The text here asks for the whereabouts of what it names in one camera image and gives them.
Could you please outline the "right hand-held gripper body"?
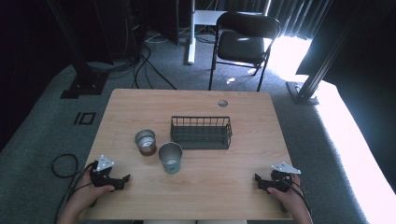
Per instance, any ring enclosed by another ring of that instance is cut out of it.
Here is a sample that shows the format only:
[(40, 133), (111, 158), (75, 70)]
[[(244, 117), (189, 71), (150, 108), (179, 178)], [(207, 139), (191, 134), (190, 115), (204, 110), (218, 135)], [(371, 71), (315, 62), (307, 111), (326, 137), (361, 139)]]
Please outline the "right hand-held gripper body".
[(302, 172), (292, 165), (282, 161), (279, 164), (272, 165), (270, 180), (263, 181), (263, 189), (275, 188), (282, 192), (287, 192), (293, 184), (293, 176), (300, 175)]

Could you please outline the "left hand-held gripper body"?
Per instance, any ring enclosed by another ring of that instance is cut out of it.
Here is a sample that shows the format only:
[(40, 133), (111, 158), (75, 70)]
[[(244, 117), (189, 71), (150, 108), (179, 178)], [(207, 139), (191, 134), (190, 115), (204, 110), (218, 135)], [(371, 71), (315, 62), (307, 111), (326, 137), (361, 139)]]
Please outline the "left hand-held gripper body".
[(93, 168), (90, 171), (92, 183), (97, 187), (113, 186), (123, 184), (122, 179), (111, 178), (109, 176), (115, 162), (108, 159), (105, 155), (101, 155), (97, 161), (93, 163)]

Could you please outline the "short brown metal cup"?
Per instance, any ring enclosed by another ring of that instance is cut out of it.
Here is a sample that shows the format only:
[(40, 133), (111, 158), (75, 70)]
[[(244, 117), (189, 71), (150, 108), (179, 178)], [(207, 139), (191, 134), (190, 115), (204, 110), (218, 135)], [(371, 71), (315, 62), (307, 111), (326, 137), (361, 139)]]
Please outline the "short brown metal cup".
[(151, 156), (157, 150), (156, 136), (152, 130), (139, 131), (135, 135), (134, 142), (143, 156)]

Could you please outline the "tall teal metal cup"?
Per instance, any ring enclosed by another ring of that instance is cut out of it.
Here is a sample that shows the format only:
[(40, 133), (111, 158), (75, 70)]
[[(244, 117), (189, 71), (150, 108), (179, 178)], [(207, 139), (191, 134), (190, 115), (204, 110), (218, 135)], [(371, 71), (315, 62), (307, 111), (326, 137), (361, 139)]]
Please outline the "tall teal metal cup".
[(160, 147), (158, 158), (164, 171), (169, 175), (174, 175), (180, 169), (182, 147), (175, 142), (167, 142)]

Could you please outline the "black wire basket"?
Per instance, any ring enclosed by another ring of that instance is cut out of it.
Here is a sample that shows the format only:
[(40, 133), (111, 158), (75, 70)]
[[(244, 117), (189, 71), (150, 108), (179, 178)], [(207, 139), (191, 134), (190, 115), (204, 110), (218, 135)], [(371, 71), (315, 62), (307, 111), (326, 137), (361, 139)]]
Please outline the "black wire basket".
[(171, 118), (171, 140), (184, 149), (228, 149), (232, 135), (229, 117)]

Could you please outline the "person's right hand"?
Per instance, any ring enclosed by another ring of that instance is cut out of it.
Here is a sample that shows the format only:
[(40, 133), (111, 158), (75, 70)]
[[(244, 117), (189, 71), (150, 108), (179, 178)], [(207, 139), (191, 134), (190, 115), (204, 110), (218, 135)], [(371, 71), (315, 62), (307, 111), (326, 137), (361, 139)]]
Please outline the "person's right hand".
[(269, 193), (283, 203), (285, 208), (290, 212), (293, 207), (298, 205), (305, 206), (305, 202), (302, 199), (302, 191), (300, 190), (300, 177), (297, 175), (293, 176), (293, 184), (287, 192), (279, 191), (275, 188), (269, 188)]

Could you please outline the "person's left hand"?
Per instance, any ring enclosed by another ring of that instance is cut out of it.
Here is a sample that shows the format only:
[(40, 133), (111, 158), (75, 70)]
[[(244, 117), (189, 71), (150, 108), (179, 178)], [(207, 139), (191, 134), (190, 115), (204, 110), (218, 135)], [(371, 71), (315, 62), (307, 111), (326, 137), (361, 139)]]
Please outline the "person's left hand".
[(85, 208), (89, 207), (96, 199), (108, 193), (115, 188), (111, 185), (96, 187), (90, 177), (90, 168), (88, 168), (78, 182), (77, 189), (67, 202), (64, 209), (72, 214), (80, 214)]

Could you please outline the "black metal stand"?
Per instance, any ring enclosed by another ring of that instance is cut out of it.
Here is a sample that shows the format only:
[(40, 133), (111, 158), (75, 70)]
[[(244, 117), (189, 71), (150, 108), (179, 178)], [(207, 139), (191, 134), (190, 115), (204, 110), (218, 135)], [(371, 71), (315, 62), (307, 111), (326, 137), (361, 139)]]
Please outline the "black metal stand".
[(328, 7), (298, 68), (298, 71), (306, 71), (307, 79), (304, 82), (288, 81), (286, 83), (296, 105), (318, 105), (318, 99), (314, 93), (344, 48), (364, 3), (364, 0), (331, 1), (332, 4)]
[(86, 63), (78, 41), (70, 27), (66, 16), (64, 15), (59, 0), (46, 0), (49, 8), (62, 30), (63, 37), (66, 41), (65, 50), (68, 54), (71, 64), (76, 71), (76, 77), (71, 83), (68, 90), (63, 91), (62, 99), (77, 99), (80, 95), (101, 95), (108, 73), (95, 72)]

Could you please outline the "black folding chair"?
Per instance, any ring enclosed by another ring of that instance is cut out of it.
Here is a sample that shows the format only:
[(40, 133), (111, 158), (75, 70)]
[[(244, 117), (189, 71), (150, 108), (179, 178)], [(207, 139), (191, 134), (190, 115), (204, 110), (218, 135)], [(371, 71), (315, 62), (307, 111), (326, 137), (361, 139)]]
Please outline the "black folding chair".
[(261, 90), (272, 46), (281, 32), (280, 22), (272, 17), (238, 12), (225, 12), (216, 21), (208, 89), (212, 90), (218, 64), (261, 69), (257, 91)]

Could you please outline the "dark curtain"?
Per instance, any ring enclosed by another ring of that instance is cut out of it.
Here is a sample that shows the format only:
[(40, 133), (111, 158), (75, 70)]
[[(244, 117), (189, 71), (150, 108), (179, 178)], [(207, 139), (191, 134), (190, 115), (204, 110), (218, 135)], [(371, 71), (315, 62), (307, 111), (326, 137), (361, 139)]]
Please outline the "dark curtain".
[(277, 19), (281, 34), (314, 38), (332, 0), (215, 0), (214, 9), (259, 13)]

